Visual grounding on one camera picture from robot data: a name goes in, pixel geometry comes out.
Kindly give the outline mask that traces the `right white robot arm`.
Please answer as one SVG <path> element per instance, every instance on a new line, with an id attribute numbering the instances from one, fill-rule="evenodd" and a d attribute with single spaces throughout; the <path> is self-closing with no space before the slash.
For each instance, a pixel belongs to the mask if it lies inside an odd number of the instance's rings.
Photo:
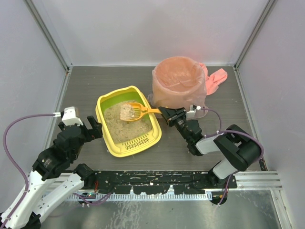
<path id="1" fill-rule="evenodd" d="M 192 155 L 222 153 L 224 159 L 208 172 L 207 180 L 214 187 L 224 184 L 230 175 L 246 171 L 264 154 L 262 144 L 237 125 L 225 130 L 220 127 L 216 133 L 204 135 L 198 121 L 188 118 L 199 111 L 210 111 L 206 107 L 191 105 L 190 111 L 186 111 L 184 107 L 172 109 L 160 106 L 159 110 L 167 125 L 174 126 L 186 141 Z"/>

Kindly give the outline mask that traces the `orange litter scoop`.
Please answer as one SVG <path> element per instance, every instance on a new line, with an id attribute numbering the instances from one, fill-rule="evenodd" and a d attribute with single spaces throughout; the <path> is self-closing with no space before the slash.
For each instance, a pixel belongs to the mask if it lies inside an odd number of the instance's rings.
<path id="1" fill-rule="evenodd" d="M 161 114 L 157 108 L 148 108 L 141 103 L 124 103 L 120 108 L 120 120 L 134 122 L 142 119 L 147 114 Z"/>

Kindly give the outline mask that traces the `bin with pink bag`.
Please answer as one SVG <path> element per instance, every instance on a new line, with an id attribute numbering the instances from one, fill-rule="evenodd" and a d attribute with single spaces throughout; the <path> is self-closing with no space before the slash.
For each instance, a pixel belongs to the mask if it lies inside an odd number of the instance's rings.
<path id="1" fill-rule="evenodd" d="M 205 107 L 206 73 L 199 62 L 189 57 L 171 57 L 152 71 L 152 93 L 147 100 L 154 107 L 182 108 L 191 105 Z"/>

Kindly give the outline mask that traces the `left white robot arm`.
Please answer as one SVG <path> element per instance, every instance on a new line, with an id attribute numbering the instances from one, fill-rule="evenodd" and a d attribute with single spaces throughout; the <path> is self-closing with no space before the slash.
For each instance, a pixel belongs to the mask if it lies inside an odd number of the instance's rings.
<path id="1" fill-rule="evenodd" d="M 56 179 L 78 158 L 83 145 L 102 137 L 102 125 L 93 116 L 87 117 L 91 128 L 84 122 L 66 125 L 59 123 L 59 132 L 53 144 L 43 150 L 26 175 L 21 172 L 25 186 L 10 207 L 0 214 L 2 229 L 38 229 L 49 214 L 65 198 L 82 188 L 93 170 L 79 164 L 67 180 L 42 197 Z"/>

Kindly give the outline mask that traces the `yellow green litter box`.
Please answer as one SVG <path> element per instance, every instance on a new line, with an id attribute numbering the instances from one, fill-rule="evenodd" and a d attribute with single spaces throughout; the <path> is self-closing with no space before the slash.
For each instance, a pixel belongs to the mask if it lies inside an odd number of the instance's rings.
<path id="1" fill-rule="evenodd" d="M 150 107 L 137 87 L 128 86 L 100 96 L 95 108 L 97 119 L 102 123 L 103 139 L 108 151 L 115 157 L 135 155 L 157 144 L 162 137 L 154 114 L 148 114 L 136 122 L 122 121 L 121 107 L 127 102 Z"/>

